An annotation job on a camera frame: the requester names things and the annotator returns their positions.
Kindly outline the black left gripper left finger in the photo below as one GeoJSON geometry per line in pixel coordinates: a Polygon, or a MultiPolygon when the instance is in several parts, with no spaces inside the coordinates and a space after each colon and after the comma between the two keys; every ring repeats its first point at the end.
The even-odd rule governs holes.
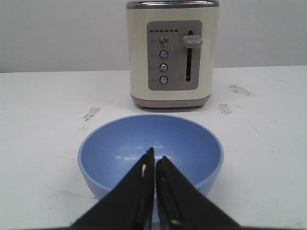
{"type": "Polygon", "coordinates": [[[151,227],[155,160],[151,147],[118,185],[72,227],[151,227]]]}

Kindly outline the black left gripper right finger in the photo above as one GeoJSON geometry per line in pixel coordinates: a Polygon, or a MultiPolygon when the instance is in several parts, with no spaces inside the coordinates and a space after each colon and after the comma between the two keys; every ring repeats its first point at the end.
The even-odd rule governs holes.
{"type": "Polygon", "coordinates": [[[156,193],[160,227],[239,227],[199,192],[167,158],[156,164],[156,193]]]}

